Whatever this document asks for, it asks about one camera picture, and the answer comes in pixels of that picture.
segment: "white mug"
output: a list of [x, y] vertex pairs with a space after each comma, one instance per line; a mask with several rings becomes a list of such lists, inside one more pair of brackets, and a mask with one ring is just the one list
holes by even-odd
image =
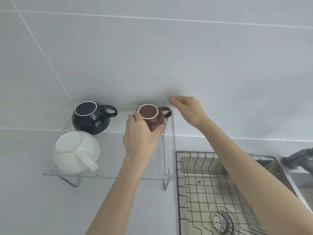
[[95, 137], [84, 131], [63, 134], [52, 150], [52, 160], [65, 174], [80, 173], [86, 169], [95, 172], [100, 145]]

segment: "acrylic shelf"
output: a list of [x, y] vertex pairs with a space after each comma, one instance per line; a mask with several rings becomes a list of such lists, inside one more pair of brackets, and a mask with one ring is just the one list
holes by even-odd
[[[80, 179], [83, 177], [116, 178], [125, 157], [122, 137], [125, 132], [126, 120], [128, 114], [132, 114], [137, 108], [132, 106], [117, 107], [118, 115], [111, 118], [108, 128], [104, 132], [95, 135], [101, 147], [100, 156], [96, 161], [99, 168], [95, 172], [87, 169], [78, 174], [62, 174], [54, 164], [50, 153], [49, 162], [43, 174], [61, 177], [67, 182], [69, 181], [66, 178], [76, 178], [76, 182], [72, 183], [73, 186], [79, 184]], [[71, 118], [68, 120], [60, 136], [70, 131], [75, 131]], [[159, 137], [155, 152], [143, 173], [142, 179], [162, 180], [168, 183], [168, 181], [175, 180], [176, 178], [175, 166], [174, 122], [172, 116], [166, 120], [165, 130]]]

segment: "gray faucet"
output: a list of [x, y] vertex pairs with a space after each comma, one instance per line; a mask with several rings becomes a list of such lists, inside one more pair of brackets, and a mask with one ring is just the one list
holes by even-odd
[[313, 148], [302, 149], [288, 157], [282, 158], [281, 161], [291, 170], [295, 170], [299, 166], [302, 166], [304, 170], [313, 175]]

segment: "left hand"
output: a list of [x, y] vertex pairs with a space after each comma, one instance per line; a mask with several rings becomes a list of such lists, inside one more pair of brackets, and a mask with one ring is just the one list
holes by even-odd
[[123, 136], [123, 144], [126, 150], [125, 159], [135, 162], [143, 172], [150, 161], [163, 129], [164, 124], [161, 124], [151, 132], [147, 123], [137, 111], [134, 115], [128, 115], [126, 131]]

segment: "mug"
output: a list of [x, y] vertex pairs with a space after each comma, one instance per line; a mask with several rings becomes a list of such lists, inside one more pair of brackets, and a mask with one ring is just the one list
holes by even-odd
[[144, 104], [137, 109], [143, 119], [147, 122], [150, 131], [154, 131], [160, 124], [165, 124], [165, 119], [172, 116], [172, 111], [168, 107], [156, 107], [152, 104]]
[[65, 174], [80, 173], [86, 169], [95, 172], [100, 145], [96, 138], [84, 131], [63, 134], [52, 150], [52, 160]]
[[82, 102], [76, 106], [72, 123], [76, 130], [96, 135], [104, 131], [110, 124], [110, 118], [117, 116], [117, 109], [114, 106], [98, 105], [96, 102]]

